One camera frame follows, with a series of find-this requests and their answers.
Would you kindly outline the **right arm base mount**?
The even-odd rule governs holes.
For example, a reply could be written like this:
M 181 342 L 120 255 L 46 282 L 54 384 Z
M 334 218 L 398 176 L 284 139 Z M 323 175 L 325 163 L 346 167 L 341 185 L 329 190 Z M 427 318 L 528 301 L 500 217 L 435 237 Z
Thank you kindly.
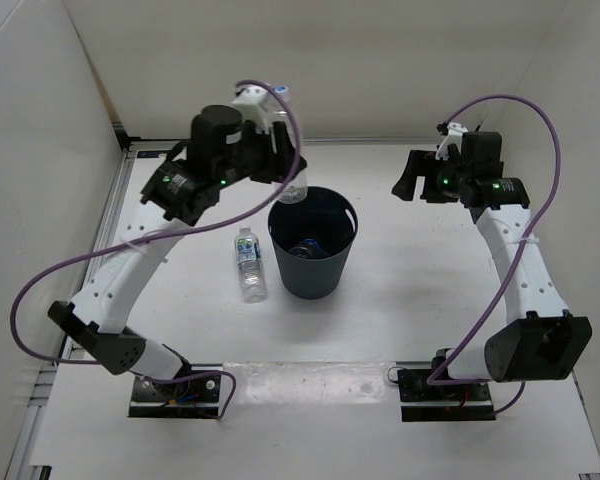
M 398 388 L 403 423 L 496 419 L 487 384 L 432 386 L 427 383 L 431 371 L 423 363 L 398 363 L 387 369 L 387 381 Z

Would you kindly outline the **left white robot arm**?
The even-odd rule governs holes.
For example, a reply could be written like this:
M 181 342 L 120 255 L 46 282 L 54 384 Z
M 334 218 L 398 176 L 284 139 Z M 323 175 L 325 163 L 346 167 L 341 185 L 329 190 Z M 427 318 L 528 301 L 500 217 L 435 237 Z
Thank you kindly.
M 273 118 L 260 128 L 234 107 L 205 107 L 192 120 L 189 139 L 167 153 L 143 187 L 120 249 L 70 300 L 54 302 L 49 318 L 109 373 L 131 372 L 168 399 L 184 397 L 191 364 L 129 328 L 131 310 L 182 230 L 219 202 L 222 189 L 245 178 L 282 183 L 305 168 L 296 138 L 290 120 Z

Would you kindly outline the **clear bottle green label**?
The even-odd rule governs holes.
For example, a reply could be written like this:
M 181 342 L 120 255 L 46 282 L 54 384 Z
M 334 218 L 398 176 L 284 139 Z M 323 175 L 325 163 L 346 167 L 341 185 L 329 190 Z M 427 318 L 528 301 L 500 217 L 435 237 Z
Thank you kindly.
M 248 226 L 239 229 L 234 239 L 234 250 L 243 299 L 258 303 L 267 296 L 267 287 L 258 236 Z

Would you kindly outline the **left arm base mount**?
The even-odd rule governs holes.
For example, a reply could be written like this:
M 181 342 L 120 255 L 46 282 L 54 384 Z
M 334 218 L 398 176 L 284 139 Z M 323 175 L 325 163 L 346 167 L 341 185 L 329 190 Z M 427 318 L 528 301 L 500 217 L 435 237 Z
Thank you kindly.
M 128 418 L 221 420 L 237 389 L 236 377 L 220 364 L 194 365 L 178 383 L 134 379 Z

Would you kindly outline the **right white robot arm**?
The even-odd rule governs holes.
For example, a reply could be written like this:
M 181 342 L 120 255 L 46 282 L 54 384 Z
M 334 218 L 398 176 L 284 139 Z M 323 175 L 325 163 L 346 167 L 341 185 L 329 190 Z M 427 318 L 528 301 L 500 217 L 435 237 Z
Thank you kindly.
M 470 212 L 501 282 L 496 300 L 505 305 L 506 324 L 483 343 L 464 340 L 439 351 L 427 380 L 430 390 L 450 400 L 469 384 L 566 379 L 592 327 L 557 292 L 533 233 L 526 189 L 503 175 L 501 135 L 471 132 L 459 123 L 440 130 L 444 138 L 436 150 L 410 152 L 392 193 L 411 201 L 422 178 L 423 200 L 459 202 Z

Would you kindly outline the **clear unlabelled plastic bottle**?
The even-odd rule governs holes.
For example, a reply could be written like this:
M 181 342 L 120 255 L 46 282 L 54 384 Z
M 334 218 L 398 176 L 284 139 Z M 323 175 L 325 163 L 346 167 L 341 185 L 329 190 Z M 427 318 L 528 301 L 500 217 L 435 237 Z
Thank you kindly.
M 296 135 L 294 134 L 291 122 L 288 117 L 286 108 L 283 108 L 275 100 L 272 102 L 272 109 L 270 111 L 270 120 L 273 124 L 274 121 L 284 121 L 287 125 L 288 134 L 290 137 L 290 155 L 295 155 L 297 151 Z M 285 190 L 280 194 L 278 201 L 283 204 L 296 204 L 306 199 L 308 194 L 308 184 L 306 170 L 304 167 L 299 167 L 296 176 L 292 181 L 289 182 Z

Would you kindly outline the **clear bottle blue label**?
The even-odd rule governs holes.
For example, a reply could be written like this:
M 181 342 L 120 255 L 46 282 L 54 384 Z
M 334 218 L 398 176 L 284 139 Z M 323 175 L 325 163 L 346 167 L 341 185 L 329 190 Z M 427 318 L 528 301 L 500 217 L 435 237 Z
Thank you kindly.
M 322 260 L 331 256 L 314 239 L 305 239 L 289 250 L 289 254 L 304 260 Z

